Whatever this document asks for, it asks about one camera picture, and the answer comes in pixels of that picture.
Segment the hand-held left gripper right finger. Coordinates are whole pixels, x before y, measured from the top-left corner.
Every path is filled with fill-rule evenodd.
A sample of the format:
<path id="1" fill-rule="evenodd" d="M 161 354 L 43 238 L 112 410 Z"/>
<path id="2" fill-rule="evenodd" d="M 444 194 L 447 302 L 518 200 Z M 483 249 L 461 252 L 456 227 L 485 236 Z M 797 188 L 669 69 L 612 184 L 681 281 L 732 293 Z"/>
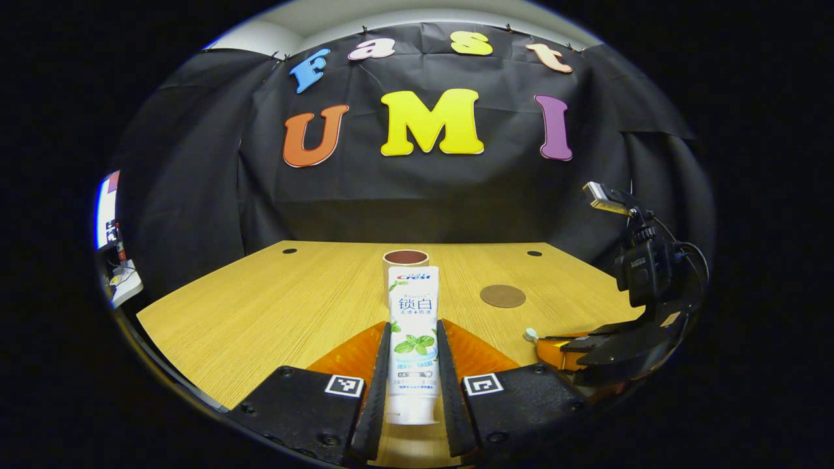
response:
<path id="1" fill-rule="evenodd" d="M 461 373 L 465 354 L 452 344 L 459 327 L 438 320 L 440 385 L 450 456 L 463 460 L 542 457 L 589 418 L 590 402 L 544 363 Z"/>

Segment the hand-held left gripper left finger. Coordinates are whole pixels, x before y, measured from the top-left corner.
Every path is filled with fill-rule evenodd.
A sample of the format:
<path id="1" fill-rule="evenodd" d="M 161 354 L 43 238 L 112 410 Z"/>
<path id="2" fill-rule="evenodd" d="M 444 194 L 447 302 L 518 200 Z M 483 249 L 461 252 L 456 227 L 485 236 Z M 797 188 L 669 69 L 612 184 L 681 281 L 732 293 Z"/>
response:
<path id="1" fill-rule="evenodd" d="M 369 332 L 360 373 L 280 366 L 227 413 L 230 421 L 295 466 L 367 466 L 381 440 L 390 324 Z"/>

